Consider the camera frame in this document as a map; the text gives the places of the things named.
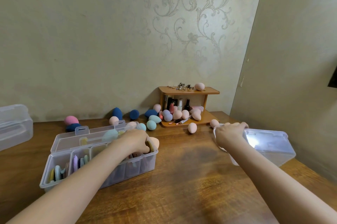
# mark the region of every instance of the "plastic storage box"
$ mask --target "plastic storage box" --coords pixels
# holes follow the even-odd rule
[[[0,108],[0,151],[33,137],[33,121],[28,108],[15,104]]]
[[[59,165],[61,168],[66,166],[66,163],[71,163],[74,156],[82,158],[88,155],[90,160],[98,153],[104,150],[111,142],[102,139],[103,135],[111,129],[116,129],[118,132],[134,129],[136,126],[125,124],[124,120],[120,120],[116,126],[107,126],[89,129],[87,126],[77,127],[75,132],[59,134],[56,136],[51,154],[48,156],[47,163],[44,168],[44,173],[40,182],[40,188],[45,192],[51,190],[55,185],[62,180],[48,183],[50,171]],[[152,171],[156,163],[156,155],[158,149],[153,145],[153,152],[142,154],[139,157],[123,160],[109,175],[100,188],[108,187],[112,184],[122,182],[126,179],[137,175]],[[69,165],[68,176],[74,172],[73,165]]]
[[[254,149],[277,166],[283,165],[296,156],[285,132],[245,129],[242,136]],[[234,165],[238,165],[232,156],[230,159]]]

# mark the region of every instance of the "wooden table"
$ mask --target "wooden table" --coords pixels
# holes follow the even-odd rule
[[[235,121],[223,112],[213,115]],[[81,124],[95,128],[108,120]],[[0,223],[43,195],[44,166],[62,132],[61,121],[35,123],[30,141],[0,151]],[[212,142],[209,126],[193,135],[187,128],[158,127],[149,135],[160,141],[154,171],[99,190],[78,223],[277,223],[247,175]],[[337,209],[335,185],[295,159],[282,169]]]

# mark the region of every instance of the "pink makeup sponge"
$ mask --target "pink makeup sponge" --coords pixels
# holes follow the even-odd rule
[[[64,119],[64,123],[68,126],[70,124],[78,124],[78,119],[74,116],[67,116],[65,119]]]

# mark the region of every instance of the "black object on wall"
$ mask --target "black object on wall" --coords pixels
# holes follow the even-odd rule
[[[332,75],[332,77],[330,79],[328,87],[337,88],[337,67],[336,67],[335,72],[333,73],[333,75]]]

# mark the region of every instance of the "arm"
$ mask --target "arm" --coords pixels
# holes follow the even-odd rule
[[[246,123],[217,127],[216,142],[249,176],[279,223],[336,224],[337,212],[271,163],[242,137]]]
[[[127,131],[8,224],[75,223],[109,174],[124,158],[134,152],[149,152],[149,147],[145,145],[146,137],[143,130]]]

